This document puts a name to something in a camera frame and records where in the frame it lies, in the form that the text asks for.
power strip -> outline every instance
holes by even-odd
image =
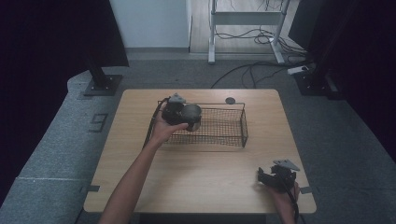
[[[301,66],[301,67],[295,67],[288,69],[288,74],[289,75],[296,75],[296,74],[301,74],[301,73],[307,73],[309,71],[307,66]]]

wooden table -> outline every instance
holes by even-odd
[[[300,187],[309,186],[279,95],[275,90],[128,90],[112,123],[92,180],[88,212],[102,212],[113,189],[140,152],[157,102],[173,93],[188,102],[245,103],[245,147],[216,144],[164,144],[151,165],[135,212],[138,213],[275,213],[272,199],[257,181],[259,166],[271,172],[273,160],[289,159]],[[300,194],[300,213],[314,213],[311,193]]]

forearm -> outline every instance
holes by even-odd
[[[290,196],[287,193],[279,193],[277,189],[267,187],[268,191],[271,193],[274,204],[276,207],[276,211],[280,216],[283,224],[295,224],[294,221],[294,207],[291,203]],[[300,187],[297,182],[294,182],[294,188],[291,191],[291,194],[295,198],[295,201],[298,200],[298,196],[300,194]]]
[[[128,223],[160,141],[151,139],[114,189],[99,223]]]

metal wire basket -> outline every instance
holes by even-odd
[[[220,144],[244,147],[248,140],[245,104],[197,104],[202,108],[201,127],[195,132],[175,132],[168,144]]]

wrist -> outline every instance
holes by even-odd
[[[148,144],[146,145],[146,147],[157,150],[163,144],[163,142],[164,141],[161,138],[151,137],[148,140]]]

